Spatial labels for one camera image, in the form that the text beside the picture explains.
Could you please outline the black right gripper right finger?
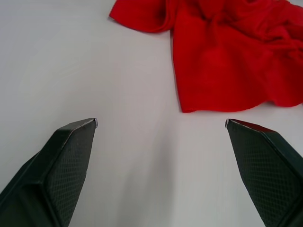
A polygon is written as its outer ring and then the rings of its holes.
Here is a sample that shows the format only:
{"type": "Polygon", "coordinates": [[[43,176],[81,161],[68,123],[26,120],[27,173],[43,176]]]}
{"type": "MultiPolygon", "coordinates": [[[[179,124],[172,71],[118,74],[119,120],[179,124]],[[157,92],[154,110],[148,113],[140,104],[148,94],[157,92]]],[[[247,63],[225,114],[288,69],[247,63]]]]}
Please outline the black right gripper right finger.
{"type": "Polygon", "coordinates": [[[303,225],[303,158],[276,131],[227,119],[241,179],[267,227],[303,225]]]}

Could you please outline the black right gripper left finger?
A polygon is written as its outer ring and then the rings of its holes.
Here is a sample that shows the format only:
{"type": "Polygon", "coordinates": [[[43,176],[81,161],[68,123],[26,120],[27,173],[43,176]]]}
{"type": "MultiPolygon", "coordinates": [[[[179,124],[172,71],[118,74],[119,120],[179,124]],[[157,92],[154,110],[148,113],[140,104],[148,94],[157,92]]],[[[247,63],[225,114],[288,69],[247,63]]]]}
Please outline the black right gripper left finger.
{"type": "Polygon", "coordinates": [[[67,227],[83,188],[98,122],[57,129],[0,194],[2,227],[67,227]]]}

